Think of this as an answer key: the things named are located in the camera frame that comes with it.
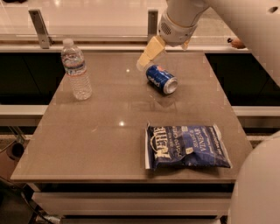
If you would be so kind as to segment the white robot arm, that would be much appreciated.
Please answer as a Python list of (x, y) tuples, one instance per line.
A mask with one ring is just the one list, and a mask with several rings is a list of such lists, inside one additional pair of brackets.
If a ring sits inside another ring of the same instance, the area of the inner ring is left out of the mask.
[[(280, 85), (279, 0), (166, 0), (159, 30), (140, 56), (143, 69), (169, 46), (186, 46), (202, 13), (209, 7), (251, 51)], [(280, 132), (262, 141), (247, 156), (234, 184), (227, 224), (280, 224)]]

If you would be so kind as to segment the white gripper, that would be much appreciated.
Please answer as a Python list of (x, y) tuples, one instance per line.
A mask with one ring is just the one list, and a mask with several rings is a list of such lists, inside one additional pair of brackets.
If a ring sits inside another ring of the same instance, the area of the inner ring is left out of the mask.
[(190, 39), (196, 30), (197, 25), (184, 27), (173, 23), (165, 11), (158, 25), (159, 36), (154, 36), (150, 39), (148, 45), (145, 47), (143, 53), (136, 63), (136, 68), (143, 71), (148, 64), (150, 64), (156, 57), (165, 52), (165, 44), (169, 46), (181, 46), (185, 51)]

